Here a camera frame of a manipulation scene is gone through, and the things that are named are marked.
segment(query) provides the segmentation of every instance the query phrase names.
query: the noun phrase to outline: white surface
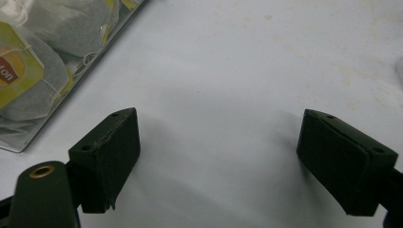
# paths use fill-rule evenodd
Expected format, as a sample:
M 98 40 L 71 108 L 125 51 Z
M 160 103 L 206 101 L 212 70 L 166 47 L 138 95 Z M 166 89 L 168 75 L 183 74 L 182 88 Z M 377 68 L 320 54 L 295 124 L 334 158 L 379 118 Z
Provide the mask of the white surface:
M 345 216 L 305 174 L 297 138 L 312 108 L 403 151 L 402 26 L 398 0 L 150 0 L 31 147 L 0 151 L 0 198 L 135 106 L 141 157 L 83 227 L 379 228 L 383 208 Z

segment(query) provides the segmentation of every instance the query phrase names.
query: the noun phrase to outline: brass grommet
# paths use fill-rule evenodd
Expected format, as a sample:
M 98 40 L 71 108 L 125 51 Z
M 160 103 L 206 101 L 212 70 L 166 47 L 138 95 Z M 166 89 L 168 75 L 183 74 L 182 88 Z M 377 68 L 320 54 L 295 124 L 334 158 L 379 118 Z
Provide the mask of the brass grommet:
M 53 165 L 44 165 L 32 170 L 32 172 L 29 173 L 29 177 L 32 179 L 41 179 L 53 173 L 53 171 L 54 171 Z

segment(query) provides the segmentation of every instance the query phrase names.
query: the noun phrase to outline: white table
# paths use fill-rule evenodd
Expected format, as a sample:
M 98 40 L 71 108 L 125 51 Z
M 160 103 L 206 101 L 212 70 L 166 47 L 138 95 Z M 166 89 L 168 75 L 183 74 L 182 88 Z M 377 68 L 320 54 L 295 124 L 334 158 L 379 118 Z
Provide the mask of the white table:
M 0 151 L 0 198 L 135 106 L 141 157 L 116 211 L 83 227 L 379 228 L 382 207 L 348 217 L 304 176 L 297 139 L 312 108 L 401 154 L 402 27 L 399 0 L 150 0 L 30 148 Z

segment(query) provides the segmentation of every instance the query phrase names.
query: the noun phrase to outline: screw hole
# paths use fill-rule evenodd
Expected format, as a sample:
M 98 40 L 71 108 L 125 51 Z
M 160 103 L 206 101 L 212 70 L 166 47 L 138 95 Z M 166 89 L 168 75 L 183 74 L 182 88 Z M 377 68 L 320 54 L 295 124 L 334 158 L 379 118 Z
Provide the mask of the screw hole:
M 374 151 L 375 151 L 376 153 L 379 153 L 379 154 L 385 153 L 385 151 L 384 151 L 383 149 L 379 149 L 379 148 L 374 148 Z
M 85 150 L 85 151 L 90 150 L 91 148 L 92 148 L 91 145 L 85 145 L 85 146 L 81 147 L 81 149 Z
M 34 169 L 32 172 L 29 173 L 29 176 L 32 179 L 40 179 L 40 178 L 46 177 L 47 175 L 53 173 L 53 171 L 54 171 L 54 166 L 45 165 L 45 166 Z

